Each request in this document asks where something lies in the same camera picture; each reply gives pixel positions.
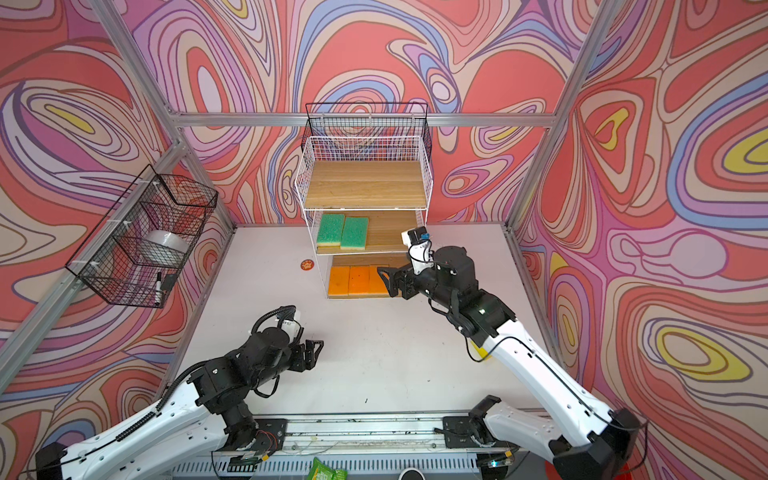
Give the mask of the pale yellow sponge orange underside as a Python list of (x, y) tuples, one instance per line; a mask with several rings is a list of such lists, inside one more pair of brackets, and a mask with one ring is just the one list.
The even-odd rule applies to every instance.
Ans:
[(373, 296), (388, 296), (388, 289), (378, 273), (378, 268), (378, 265), (369, 267), (368, 293)]

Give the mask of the green sponge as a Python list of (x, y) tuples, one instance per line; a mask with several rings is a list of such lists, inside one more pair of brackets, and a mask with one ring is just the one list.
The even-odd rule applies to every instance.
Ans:
[(340, 247), (343, 237), (345, 215), (324, 213), (321, 217), (316, 243), (318, 247)]

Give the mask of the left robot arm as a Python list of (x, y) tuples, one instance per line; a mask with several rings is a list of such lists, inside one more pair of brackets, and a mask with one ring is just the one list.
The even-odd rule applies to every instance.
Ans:
[(100, 434), (35, 455), (39, 479), (149, 479), (198, 454), (246, 449), (259, 426), (245, 402), (286, 371), (315, 367), (324, 347), (278, 327), (185, 370), (155, 403)]

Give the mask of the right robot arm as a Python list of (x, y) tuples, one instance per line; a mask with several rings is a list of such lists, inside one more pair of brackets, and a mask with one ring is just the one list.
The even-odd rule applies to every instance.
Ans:
[(551, 463), (563, 479), (621, 474), (643, 428), (639, 418), (626, 408), (609, 407), (560, 367), (512, 309), (480, 287), (465, 248), (431, 253), (420, 244), (408, 265), (380, 267), (377, 273), (392, 297), (425, 296), (433, 312), (507, 367), (548, 414), (528, 414), (488, 395), (468, 415), (473, 441), (521, 447)]

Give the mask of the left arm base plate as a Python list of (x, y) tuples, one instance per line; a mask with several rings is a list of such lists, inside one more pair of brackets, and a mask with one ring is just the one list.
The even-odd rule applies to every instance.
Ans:
[(230, 451), (273, 454), (283, 449), (287, 436), (288, 420), (285, 418), (256, 418), (252, 427), (228, 440), (225, 449)]

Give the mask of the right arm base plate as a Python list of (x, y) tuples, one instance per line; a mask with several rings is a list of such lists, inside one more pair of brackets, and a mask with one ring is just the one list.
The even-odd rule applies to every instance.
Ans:
[(520, 449), (514, 443), (496, 439), (482, 419), (465, 416), (445, 416), (442, 426), (433, 432), (443, 437), (448, 449), (504, 449), (513, 452)]

